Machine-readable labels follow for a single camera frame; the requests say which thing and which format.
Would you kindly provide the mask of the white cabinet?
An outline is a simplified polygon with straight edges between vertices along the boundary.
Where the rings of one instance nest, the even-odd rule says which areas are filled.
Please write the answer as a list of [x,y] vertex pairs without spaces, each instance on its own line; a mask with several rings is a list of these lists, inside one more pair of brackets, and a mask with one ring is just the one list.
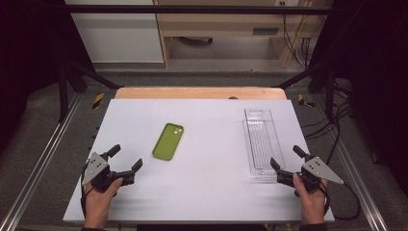
[[73,13],[71,16],[95,64],[164,61],[154,13]]

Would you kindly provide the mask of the black horizontal frame bar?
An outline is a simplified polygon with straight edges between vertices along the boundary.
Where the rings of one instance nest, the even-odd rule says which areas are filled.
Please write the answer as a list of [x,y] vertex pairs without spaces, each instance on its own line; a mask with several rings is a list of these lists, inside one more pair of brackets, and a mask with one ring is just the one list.
[[150,5],[57,5],[54,9],[69,13],[209,13],[209,14],[306,14],[346,13],[332,7],[255,7],[255,6],[150,6]]

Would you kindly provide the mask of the person's right hand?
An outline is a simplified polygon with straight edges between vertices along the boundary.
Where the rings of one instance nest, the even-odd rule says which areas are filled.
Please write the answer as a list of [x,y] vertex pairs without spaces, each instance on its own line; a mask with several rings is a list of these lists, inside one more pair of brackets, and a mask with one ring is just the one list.
[[304,225],[324,223],[325,195],[320,190],[307,192],[301,178],[293,175],[293,185],[301,200],[301,220]]

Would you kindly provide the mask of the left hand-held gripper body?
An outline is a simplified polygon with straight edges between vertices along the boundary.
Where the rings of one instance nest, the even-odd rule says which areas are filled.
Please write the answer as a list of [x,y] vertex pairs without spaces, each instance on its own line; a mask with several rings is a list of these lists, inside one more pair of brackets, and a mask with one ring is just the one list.
[[108,159],[113,156],[114,154],[110,154],[109,152],[105,152],[101,155],[93,152],[86,162],[81,185],[85,186],[91,183],[98,191],[105,192],[113,181],[119,178],[122,179],[122,186],[134,184],[136,167],[122,172],[111,171]]

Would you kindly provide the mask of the green phone case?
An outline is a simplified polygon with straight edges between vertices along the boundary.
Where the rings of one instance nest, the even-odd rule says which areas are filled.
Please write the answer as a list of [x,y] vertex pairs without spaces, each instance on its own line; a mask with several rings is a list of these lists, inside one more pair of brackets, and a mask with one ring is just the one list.
[[170,161],[183,133],[184,127],[182,125],[167,123],[153,148],[153,157],[163,161]]

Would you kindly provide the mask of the black metal frame strut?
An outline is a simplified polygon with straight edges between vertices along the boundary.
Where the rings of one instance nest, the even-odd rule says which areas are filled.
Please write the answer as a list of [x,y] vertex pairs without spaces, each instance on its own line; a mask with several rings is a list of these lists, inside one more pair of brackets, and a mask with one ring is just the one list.
[[92,80],[102,84],[103,86],[119,90],[120,85],[117,85],[104,77],[97,74],[94,70],[86,68],[78,63],[64,63],[59,65],[58,80],[59,80],[59,96],[60,96],[60,118],[59,122],[65,120],[68,115],[68,95],[67,84],[70,84],[75,92],[85,92],[88,88],[84,76],[90,77]]
[[306,77],[312,78],[308,86],[308,90],[310,93],[317,93],[322,89],[325,89],[324,113],[329,121],[333,122],[335,77],[334,72],[328,62],[319,61],[314,65],[310,65],[306,70],[295,75],[293,78],[277,85],[277,88],[284,90],[292,86],[293,84],[305,79]]

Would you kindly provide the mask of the white board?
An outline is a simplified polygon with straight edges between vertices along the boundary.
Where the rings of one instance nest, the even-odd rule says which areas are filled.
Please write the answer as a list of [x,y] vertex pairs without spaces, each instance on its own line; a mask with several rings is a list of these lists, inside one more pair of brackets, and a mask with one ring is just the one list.
[[[103,153],[119,144],[113,170],[143,166],[135,183],[121,188],[109,218],[136,224],[264,223],[295,221],[294,190],[251,177],[242,122],[245,108],[269,108],[286,169],[298,171],[295,145],[307,146],[289,100],[114,99],[93,145]],[[167,123],[184,127],[173,158],[153,157]]]

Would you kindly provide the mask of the person's left hand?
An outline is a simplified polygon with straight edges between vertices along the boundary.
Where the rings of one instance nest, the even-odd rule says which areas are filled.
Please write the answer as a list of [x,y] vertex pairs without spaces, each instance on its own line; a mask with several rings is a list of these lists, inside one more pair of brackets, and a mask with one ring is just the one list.
[[83,227],[105,228],[108,221],[111,202],[119,190],[123,179],[113,181],[104,192],[95,190],[91,183],[85,187],[86,215]]

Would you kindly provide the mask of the light wooden desk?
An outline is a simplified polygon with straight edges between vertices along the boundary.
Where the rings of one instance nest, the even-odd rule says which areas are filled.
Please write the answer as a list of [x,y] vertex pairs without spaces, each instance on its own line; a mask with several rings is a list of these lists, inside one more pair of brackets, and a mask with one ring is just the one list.
[[[152,0],[156,6],[329,7],[332,0]],[[301,38],[316,39],[324,25],[317,15],[159,13],[163,38],[266,37],[282,67],[287,67]]]

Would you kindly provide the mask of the clear plastic tray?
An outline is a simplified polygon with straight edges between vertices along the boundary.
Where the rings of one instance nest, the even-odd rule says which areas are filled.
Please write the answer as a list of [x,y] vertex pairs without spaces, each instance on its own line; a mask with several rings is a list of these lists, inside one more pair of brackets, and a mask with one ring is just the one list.
[[277,173],[270,160],[276,161],[281,169],[286,165],[270,109],[245,108],[242,126],[251,177],[275,183]]

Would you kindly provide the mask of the wooden table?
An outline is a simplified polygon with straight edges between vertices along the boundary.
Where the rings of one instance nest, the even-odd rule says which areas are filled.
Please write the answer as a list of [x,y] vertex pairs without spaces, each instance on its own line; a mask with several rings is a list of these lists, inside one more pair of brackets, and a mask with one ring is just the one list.
[[266,99],[286,100],[279,88],[259,87],[137,87],[121,88],[115,99]]

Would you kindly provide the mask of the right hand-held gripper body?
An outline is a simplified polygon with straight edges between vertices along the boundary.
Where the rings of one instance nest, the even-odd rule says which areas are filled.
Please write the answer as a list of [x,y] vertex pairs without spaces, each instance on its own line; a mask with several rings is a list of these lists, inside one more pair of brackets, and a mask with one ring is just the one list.
[[[294,187],[293,173],[284,169],[279,169],[276,172],[276,181],[283,185]],[[344,180],[332,170],[320,157],[312,158],[302,165],[300,172],[297,175],[301,178],[308,193],[315,191],[322,179],[331,181],[337,184],[343,184]]]

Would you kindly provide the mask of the aluminium rail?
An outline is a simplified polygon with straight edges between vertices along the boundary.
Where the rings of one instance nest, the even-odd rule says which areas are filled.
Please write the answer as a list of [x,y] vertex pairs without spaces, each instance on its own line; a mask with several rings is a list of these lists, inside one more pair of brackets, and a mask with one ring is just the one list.
[[82,93],[74,93],[71,99],[66,115],[63,120],[60,121],[48,143],[41,152],[34,169],[30,176],[26,180],[22,190],[20,191],[17,199],[13,203],[11,209],[4,216],[4,219],[0,222],[0,231],[14,231],[19,223],[23,213],[25,212],[44,172],[46,171],[61,139],[64,136],[64,132],[69,125],[77,107],[82,98]]
[[352,161],[341,138],[340,121],[342,117],[346,116],[347,112],[351,111],[350,105],[347,102],[343,102],[340,103],[338,107],[333,107],[334,121],[330,122],[324,113],[325,100],[317,94],[313,94],[313,99],[316,103],[317,109],[323,116],[323,119],[332,126],[332,129],[326,132],[326,134],[330,137],[330,140],[333,142],[330,154],[331,156],[337,156],[339,158],[346,175],[348,185],[355,192],[355,195],[360,202],[361,212],[364,214],[368,224],[370,225],[370,231],[389,231],[383,216],[379,212],[371,196],[367,184],[360,174],[356,164]]

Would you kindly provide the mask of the yellow clamp left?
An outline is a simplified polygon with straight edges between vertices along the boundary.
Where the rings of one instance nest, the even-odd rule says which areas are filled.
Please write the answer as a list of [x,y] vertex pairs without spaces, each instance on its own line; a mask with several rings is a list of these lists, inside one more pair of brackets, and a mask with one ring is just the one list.
[[97,108],[99,107],[99,105],[100,105],[100,103],[101,103],[103,97],[104,97],[104,93],[98,93],[98,94],[96,95],[95,100],[94,100],[94,102],[93,102],[93,104],[92,104],[92,108],[93,108],[93,109],[97,109]]

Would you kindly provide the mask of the dark curtain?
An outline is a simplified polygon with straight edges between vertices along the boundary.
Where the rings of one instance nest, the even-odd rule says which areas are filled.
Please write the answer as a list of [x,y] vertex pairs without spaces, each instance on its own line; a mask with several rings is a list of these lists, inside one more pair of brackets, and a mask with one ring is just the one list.
[[26,111],[28,96],[57,82],[57,63],[21,7],[64,0],[0,0],[0,154]]
[[332,6],[346,13],[326,18],[312,62],[346,27],[333,71],[351,82],[371,143],[408,196],[408,0],[333,0]]

